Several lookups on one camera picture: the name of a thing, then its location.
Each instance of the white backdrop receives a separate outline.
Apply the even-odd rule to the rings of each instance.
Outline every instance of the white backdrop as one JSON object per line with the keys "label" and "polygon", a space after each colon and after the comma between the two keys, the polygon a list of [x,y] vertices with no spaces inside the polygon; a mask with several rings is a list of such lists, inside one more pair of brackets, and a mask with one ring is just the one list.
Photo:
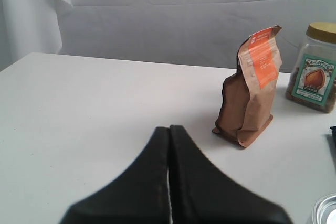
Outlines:
{"label": "white backdrop", "polygon": [[251,33],[280,24],[283,71],[336,0],[2,0],[0,69],[31,51],[235,67]]}

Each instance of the green label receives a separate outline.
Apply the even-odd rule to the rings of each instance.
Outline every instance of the green label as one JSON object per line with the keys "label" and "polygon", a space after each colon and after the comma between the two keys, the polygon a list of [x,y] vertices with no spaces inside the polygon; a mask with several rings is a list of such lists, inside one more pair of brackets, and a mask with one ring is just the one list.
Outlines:
{"label": "green label", "polygon": [[336,75],[336,61],[304,54],[292,95],[324,106]]}

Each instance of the white table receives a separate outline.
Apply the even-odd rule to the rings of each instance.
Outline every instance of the white table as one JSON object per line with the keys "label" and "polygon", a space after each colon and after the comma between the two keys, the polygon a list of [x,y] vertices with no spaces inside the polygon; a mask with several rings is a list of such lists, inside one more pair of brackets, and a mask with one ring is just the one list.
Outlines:
{"label": "white table", "polygon": [[211,133],[232,69],[32,53],[0,72],[0,223],[58,223],[118,176],[158,125],[181,124],[225,174],[306,223],[336,192],[323,114],[284,98],[247,149]]}

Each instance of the coffee bag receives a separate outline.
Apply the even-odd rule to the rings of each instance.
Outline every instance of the coffee bag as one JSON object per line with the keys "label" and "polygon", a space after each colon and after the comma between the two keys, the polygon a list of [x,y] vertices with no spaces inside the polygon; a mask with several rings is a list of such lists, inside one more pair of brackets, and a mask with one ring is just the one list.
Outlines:
{"label": "coffee bag", "polygon": [[250,36],[237,54],[237,72],[223,83],[223,104],[213,129],[248,147],[269,125],[281,66],[275,36],[280,26]]}

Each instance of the metal tin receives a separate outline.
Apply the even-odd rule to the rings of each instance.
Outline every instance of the metal tin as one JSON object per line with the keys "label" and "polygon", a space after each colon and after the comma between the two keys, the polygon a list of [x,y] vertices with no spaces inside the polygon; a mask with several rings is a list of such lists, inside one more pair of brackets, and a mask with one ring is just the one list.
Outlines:
{"label": "metal tin", "polygon": [[336,194],[320,198],[312,213],[313,224],[336,224]]}

